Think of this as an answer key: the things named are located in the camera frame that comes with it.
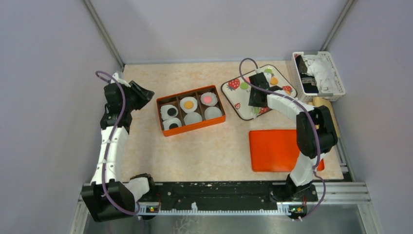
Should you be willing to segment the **orange cookie box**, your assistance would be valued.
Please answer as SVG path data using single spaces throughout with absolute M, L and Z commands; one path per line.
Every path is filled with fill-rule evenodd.
M 202 101 L 204 96 L 211 96 L 213 102 L 204 104 Z M 185 109 L 185 101 L 193 101 L 194 108 L 191 110 Z M 215 85 L 160 97 L 156 100 L 156 104 L 161 130 L 165 137 L 220 124 L 226 120 L 225 111 Z M 170 117 L 167 114 L 169 108 L 177 109 L 176 117 Z M 179 127 L 169 129 L 172 123 L 178 124 Z

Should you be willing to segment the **black cookie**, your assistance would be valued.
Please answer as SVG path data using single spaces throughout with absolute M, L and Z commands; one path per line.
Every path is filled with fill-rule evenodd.
M 174 128 L 178 128 L 178 127 L 179 127 L 178 124 L 172 123 L 172 124 L 169 126 L 169 129 L 174 129 Z
M 176 108 L 169 108 L 169 109 L 167 110 L 167 114 L 168 114 L 170 117 L 176 117 L 177 114 L 178 114 L 178 111 L 177 111 Z

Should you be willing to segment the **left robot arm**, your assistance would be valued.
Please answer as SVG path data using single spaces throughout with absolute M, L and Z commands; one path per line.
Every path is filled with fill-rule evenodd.
M 149 174 L 120 180 L 125 144 L 130 133 L 132 111 L 140 110 L 152 99 L 154 92 L 134 81 L 104 87 L 105 112 L 100 121 L 101 149 L 96 171 L 89 185 L 84 185 L 81 197 L 95 222 L 105 222 L 135 215 L 138 200 L 151 201 L 156 196 L 153 178 Z

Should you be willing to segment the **pink cookie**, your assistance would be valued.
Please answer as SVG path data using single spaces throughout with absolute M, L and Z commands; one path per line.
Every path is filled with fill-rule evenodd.
M 211 96 L 204 96 L 202 101 L 204 102 L 204 104 L 210 104 L 213 102 L 213 98 Z

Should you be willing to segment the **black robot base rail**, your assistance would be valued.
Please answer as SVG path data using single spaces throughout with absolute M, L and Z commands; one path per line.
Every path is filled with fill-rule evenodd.
M 275 211 L 279 202 L 317 202 L 314 185 L 297 189 L 285 181 L 158 182 L 139 200 L 161 211 Z

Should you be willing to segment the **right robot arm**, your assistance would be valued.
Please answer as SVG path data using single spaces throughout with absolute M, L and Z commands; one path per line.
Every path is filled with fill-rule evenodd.
M 283 89 L 270 87 L 264 73 L 250 76 L 246 83 L 251 86 L 250 100 L 254 104 L 266 104 L 296 124 L 300 154 L 280 193 L 298 201 L 312 185 L 321 160 L 338 142 L 331 112 L 325 105 L 315 107 L 291 97 Z

